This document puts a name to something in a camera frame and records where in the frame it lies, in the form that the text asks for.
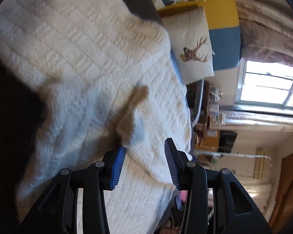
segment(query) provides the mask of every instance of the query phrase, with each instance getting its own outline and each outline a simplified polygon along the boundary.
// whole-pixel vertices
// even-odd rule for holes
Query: deer print pillow
[[[214,76],[215,54],[209,39],[204,8],[162,18],[169,33],[184,84]]]

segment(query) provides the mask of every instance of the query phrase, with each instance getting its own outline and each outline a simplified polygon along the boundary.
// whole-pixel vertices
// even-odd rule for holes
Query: yellow cushion
[[[205,8],[208,28],[221,29],[239,26],[237,6],[234,0],[206,0],[188,1],[169,5],[159,11],[164,11],[173,7],[183,7],[190,4],[197,4]]]

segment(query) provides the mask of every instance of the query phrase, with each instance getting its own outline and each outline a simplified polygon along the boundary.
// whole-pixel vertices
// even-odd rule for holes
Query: knit texture
[[[164,141],[189,152],[191,139],[167,32],[122,0],[4,0],[0,59],[46,105],[16,191],[20,221],[62,168],[88,167],[120,138],[120,182],[105,192],[110,231],[152,233],[174,189]]]

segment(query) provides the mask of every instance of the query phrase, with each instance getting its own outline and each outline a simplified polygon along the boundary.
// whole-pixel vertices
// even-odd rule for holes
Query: pink curtain
[[[293,17],[255,0],[235,0],[241,30],[241,57],[293,67]]]

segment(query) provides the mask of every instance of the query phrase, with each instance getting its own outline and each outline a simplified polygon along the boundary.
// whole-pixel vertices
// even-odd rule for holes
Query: curtain
[[[222,111],[226,115],[225,123],[211,124],[212,130],[262,130],[293,132],[293,118],[276,115]]]
[[[293,17],[255,0],[235,0],[241,30],[241,57],[293,67]]]

